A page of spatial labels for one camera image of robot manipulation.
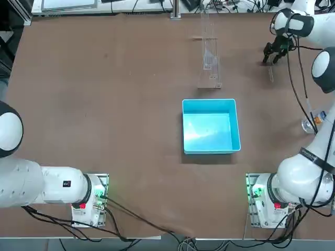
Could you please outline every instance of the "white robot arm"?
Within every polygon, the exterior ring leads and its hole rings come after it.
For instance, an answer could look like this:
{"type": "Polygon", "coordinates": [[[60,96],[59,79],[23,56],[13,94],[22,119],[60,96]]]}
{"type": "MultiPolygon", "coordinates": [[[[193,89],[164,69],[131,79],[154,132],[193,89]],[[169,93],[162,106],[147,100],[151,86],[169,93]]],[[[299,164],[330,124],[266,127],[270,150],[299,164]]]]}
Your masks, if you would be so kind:
{"type": "MultiPolygon", "coordinates": [[[[293,35],[325,48],[315,58],[312,77],[324,93],[335,90],[335,13],[314,15],[315,1],[296,0],[293,9],[275,16],[278,36],[293,35]]],[[[252,188],[261,227],[274,228],[288,212],[289,203],[310,204],[320,181],[322,162],[335,120],[335,103],[312,143],[283,160],[276,174],[261,174],[252,188]]],[[[329,203],[334,191],[335,138],[332,139],[321,186],[313,205],[329,203]]]]}
{"type": "Polygon", "coordinates": [[[23,139],[15,109],[0,101],[0,208],[70,203],[72,220],[93,226],[105,222],[108,175],[83,174],[72,167],[40,166],[10,156],[23,139]]]}

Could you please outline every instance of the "blue plastic box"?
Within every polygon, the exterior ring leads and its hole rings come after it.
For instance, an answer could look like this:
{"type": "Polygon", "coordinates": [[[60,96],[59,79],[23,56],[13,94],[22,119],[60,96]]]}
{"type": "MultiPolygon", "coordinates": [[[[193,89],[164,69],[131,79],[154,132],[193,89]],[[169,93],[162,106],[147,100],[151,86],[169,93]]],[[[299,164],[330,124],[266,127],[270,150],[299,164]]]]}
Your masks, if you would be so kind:
{"type": "Polygon", "coordinates": [[[185,154],[229,154],[241,149],[234,99],[184,99],[185,154]]]}

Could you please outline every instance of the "water bottle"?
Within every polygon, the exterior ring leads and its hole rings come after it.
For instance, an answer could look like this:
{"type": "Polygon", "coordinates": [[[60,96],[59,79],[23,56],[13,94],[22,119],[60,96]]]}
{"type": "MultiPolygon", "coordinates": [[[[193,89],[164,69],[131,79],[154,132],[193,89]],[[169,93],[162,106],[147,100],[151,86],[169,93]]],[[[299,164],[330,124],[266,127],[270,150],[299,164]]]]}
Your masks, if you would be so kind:
{"type": "MultiPolygon", "coordinates": [[[[329,108],[328,109],[316,109],[312,111],[314,122],[318,130],[321,128],[323,122],[325,121],[328,111],[329,111],[329,108]]],[[[314,133],[313,127],[311,126],[309,121],[306,119],[306,117],[304,117],[301,120],[301,125],[303,126],[303,129],[306,133],[314,133]]]]}

